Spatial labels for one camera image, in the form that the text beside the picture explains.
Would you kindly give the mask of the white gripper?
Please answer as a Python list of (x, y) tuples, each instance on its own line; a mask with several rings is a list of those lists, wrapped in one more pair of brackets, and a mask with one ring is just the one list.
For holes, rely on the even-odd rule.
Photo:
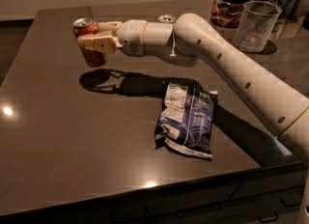
[[(77, 42), (81, 48), (91, 51), (113, 54), (121, 48), (127, 56), (142, 57), (145, 55), (144, 30), (146, 25), (146, 20), (135, 19), (123, 24), (121, 21), (99, 22), (99, 33), (81, 35), (77, 38)], [(118, 38), (111, 33), (116, 30)]]

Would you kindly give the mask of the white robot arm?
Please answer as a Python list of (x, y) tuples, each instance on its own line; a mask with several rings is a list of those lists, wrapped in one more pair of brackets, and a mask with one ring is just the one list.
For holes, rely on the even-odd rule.
[(87, 64), (99, 67), (118, 50), (131, 57), (156, 56), (172, 65), (208, 63), (262, 124), (301, 162), (309, 159), (309, 98), (233, 47), (197, 14), (160, 22), (132, 19), (73, 23)]

